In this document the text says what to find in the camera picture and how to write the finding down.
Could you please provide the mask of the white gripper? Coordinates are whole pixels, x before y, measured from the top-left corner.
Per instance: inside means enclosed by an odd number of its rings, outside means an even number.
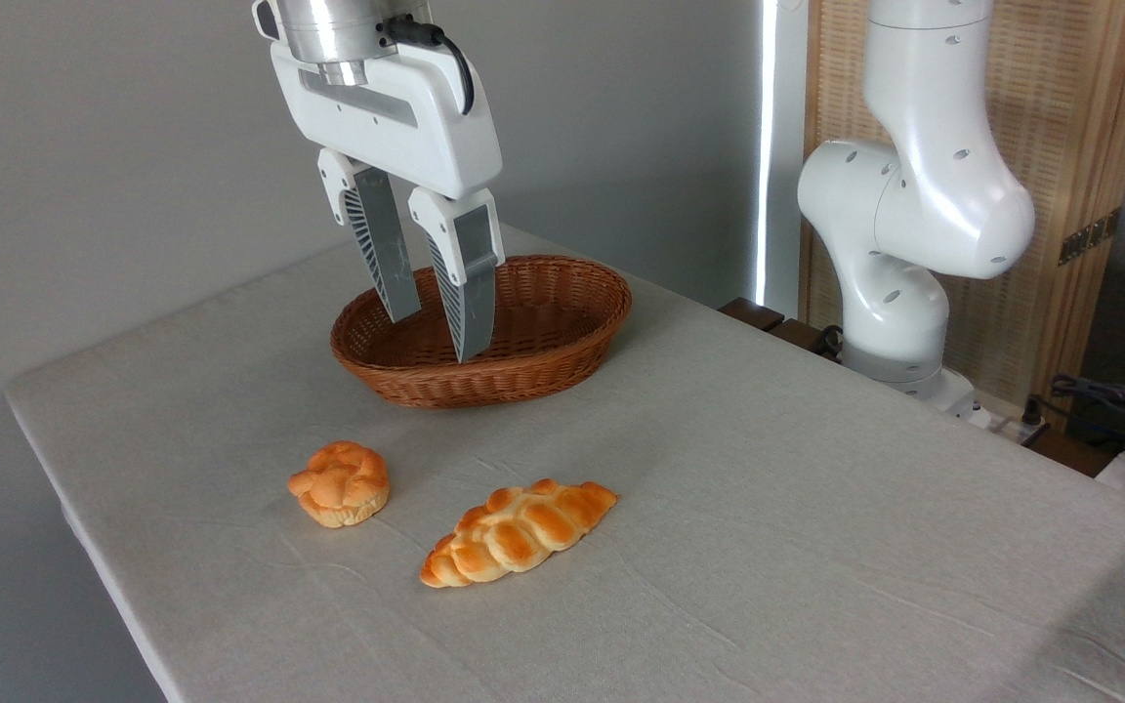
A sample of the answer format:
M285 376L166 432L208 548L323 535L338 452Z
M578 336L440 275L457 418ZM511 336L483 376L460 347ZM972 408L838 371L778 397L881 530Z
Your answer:
M418 186L410 210L429 237L457 360L485 352L506 255L494 196L483 188L503 155L480 75L472 74L472 111L464 114L464 80L446 49L406 45L372 58L363 85L326 84L284 43L271 44L270 57L295 124L324 146L317 168L332 217L353 229L392 322L421 303L388 173Z

